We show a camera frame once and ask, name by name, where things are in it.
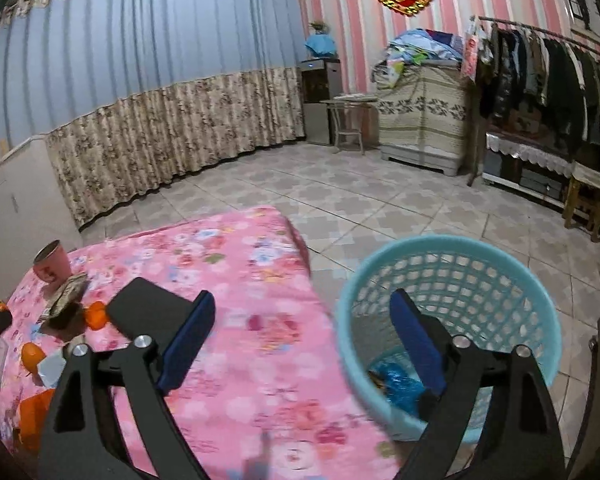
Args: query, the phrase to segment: pink striped wall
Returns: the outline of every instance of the pink striped wall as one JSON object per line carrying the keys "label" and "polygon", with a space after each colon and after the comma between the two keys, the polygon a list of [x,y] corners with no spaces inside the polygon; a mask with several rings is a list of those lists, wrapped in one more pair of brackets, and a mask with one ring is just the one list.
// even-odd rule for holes
{"label": "pink striped wall", "polygon": [[338,45],[346,91],[368,91],[369,71],[388,41],[408,28],[462,33],[472,14],[529,23],[561,34],[570,33],[564,0],[434,0],[412,18],[377,0],[301,0],[305,33],[308,23],[324,20]]}

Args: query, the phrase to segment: metal screw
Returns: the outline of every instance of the metal screw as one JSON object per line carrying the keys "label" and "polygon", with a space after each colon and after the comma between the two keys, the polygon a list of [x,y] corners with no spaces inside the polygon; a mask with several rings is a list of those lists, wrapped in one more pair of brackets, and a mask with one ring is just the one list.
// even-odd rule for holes
{"label": "metal screw", "polygon": [[516,354],[520,357],[531,357],[531,350],[528,346],[518,345],[516,346]]}
{"label": "metal screw", "polygon": [[73,355],[76,357],[82,357],[89,351],[89,347],[85,344],[79,344],[74,347]]}
{"label": "metal screw", "polygon": [[455,336],[452,342],[456,348],[469,348],[471,346],[471,340],[464,335]]}
{"label": "metal screw", "polygon": [[139,335],[134,339],[134,346],[136,348],[147,348],[153,341],[150,335]]}

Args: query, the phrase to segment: pile of clothes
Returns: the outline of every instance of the pile of clothes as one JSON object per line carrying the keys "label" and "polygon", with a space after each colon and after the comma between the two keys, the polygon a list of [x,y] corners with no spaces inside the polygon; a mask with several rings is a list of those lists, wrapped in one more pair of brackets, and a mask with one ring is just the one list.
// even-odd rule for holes
{"label": "pile of clothes", "polygon": [[536,110],[553,133],[549,148],[600,171],[600,60],[570,42],[496,23],[482,35],[478,58],[483,117],[507,129],[513,110]]}
{"label": "pile of clothes", "polygon": [[462,38],[436,30],[407,30],[389,42],[382,61],[371,73],[371,81],[393,88],[406,65],[420,65],[424,60],[462,61]]}

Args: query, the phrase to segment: teal plastic basket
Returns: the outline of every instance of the teal plastic basket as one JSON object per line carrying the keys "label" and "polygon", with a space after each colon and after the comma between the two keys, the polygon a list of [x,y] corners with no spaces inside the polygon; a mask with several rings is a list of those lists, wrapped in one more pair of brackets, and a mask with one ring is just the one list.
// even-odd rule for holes
{"label": "teal plastic basket", "polygon": [[[396,288],[404,288],[451,335],[464,334],[480,348],[510,352],[515,345],[529,346],[551,385],[562,354],[560,324],[553,301],[526,267],[471,238],[431,235],[392,242],[347,282],[336,325],[353,392],[394,440],[418,440],[426,426],[389,403],[367,373],[391,361],[418,377],[389,318],[389,296]],[[478,441],[490,397],[490,388],[480,389],[463,442]]]}

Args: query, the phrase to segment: pink floral bedspread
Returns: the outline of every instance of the pink floral bedspread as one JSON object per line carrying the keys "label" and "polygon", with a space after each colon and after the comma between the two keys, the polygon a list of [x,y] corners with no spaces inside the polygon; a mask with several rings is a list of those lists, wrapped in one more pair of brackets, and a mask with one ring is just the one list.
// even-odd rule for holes
{"label": "pink floral bedspread", "polygon": [[[302,238],[269,206],[213,216],[82,248],[83,303],[109,301],[136,276],[193,300],[216,298],[216,324],[181,388],[166,402],[213,479],[390,479],[387,437],[353,399],[340,372],[331,321],[310,281]],[[9,302],[14,322],[0,390],[9,446],[21,400],[44,388],[20,364],[27,341],[47,354],[61,342],[38,332],[42,283],[27,273]],[[96,351],[126,346],[110,324],[86,333]],[[114,393],[134,465],[154,472],[123,390]]]}

